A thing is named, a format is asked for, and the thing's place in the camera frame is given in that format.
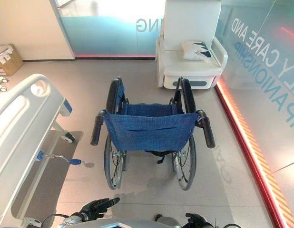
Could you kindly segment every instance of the hospital bed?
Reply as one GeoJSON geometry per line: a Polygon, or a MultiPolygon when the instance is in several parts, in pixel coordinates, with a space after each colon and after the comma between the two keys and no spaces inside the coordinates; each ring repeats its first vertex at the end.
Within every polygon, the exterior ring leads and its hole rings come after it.
{"type": "Polygon", "coordinates": [[[40,147],[51,128],[56,130],[55,137],[42,157],[53,157],[60,137],[74,142],[72,134],[56,122],[59,114],[69,116],[71,112],[65,97],[41,74],[33,74],[10,91],[0,93],[0,228],[39,223],[24,215],[48,159],[42,159],[16,218],[11,207],[34,161],[40,157],[40,147]]]}

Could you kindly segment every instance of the white recliner chair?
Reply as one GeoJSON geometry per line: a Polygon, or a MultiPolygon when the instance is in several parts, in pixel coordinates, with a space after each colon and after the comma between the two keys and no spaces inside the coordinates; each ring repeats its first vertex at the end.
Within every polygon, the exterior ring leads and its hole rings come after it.
{"type": "Polygon", "coordinates": [[[193,89],[216,85],[227,63],[227,52],[215,37],[220,11],[219,0],[166,0],[157,39],[158,87],[173,89],[180,76],[187,78],[193,89]],[[211,58],[208,61],[184,59],[183,41],[204,42],[211,58]]]}

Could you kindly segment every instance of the robotic hand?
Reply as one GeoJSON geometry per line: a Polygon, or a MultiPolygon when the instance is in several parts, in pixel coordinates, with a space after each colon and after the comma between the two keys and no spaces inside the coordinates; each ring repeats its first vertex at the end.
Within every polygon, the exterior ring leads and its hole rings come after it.
{"type": "Polygon", "coordinates": [[[83,216],[83,222],[86,221],[92,221],[96,220],[98,218],[104,217],[104,214],[107,212],[107,208],[112,207],[113,205],[117,204],[119,202],[119,198],[114,198],[114,199],[99,199],[99,200],[94,200],[85,206],[80,210],[78,213],[74,213],[72,215],[82,215],[83,216]]]}
{"type": "Polygon", "coordinates": [[[104,217],[103,213],[107,212],[107,208],[112,207],[113,205],[119,202],[119,198],[114,199],[99,199],[94,200],[85,206],[79,212],[73,213],[70,217],[67,217],[63,220],[57,228],[62,228],[70,225],[75,225],[81,222],[93,221],[98,218],[104,217]]]}
{"type": "Polygon", "coordinates": [[[186,217],[189,217],[188,223],[182,228],[211,228],[212,224],[208,223],[205,218],[198,214],[186,213],[186,217]]]}

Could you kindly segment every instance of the chair base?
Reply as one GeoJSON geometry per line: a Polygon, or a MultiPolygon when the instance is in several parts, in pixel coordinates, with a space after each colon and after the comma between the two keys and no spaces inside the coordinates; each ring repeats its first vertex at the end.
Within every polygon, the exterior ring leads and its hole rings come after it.
{"type": "MultiPolygon", "coordinates": [[[[178,78],[177,76],[164,76],[163,86],[167,89],[175,89],[178,78]]],[[[209,89],[214,86],[213,81],[216,76],[192,76],[184,78],[189,80],[192,89],[209,89]]]]}

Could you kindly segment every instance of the white wall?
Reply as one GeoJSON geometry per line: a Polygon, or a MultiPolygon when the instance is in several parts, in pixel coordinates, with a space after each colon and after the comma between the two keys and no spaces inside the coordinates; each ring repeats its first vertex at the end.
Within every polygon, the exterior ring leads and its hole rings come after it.
{"type": "Polygon", "coordinates": [[[74,59],[49,0],[0,0],[0,44],[24,60],[74,59]]]}

